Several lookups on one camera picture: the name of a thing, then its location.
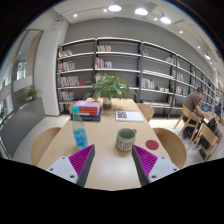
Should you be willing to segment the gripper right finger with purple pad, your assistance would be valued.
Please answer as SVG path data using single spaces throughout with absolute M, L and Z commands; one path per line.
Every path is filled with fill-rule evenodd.
M 168 158 L 164 156 L 157 157 L 136 145 L 132 146 L 132 157 L 142 186 L 148 185 L 179 170 Z

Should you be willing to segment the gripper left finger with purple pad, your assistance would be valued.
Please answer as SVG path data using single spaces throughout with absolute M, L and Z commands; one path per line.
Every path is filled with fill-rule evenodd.
M 69 157 L 61 156 L 47 171 L 84 187 L 94 156 L 95 145 L 90 145 Z

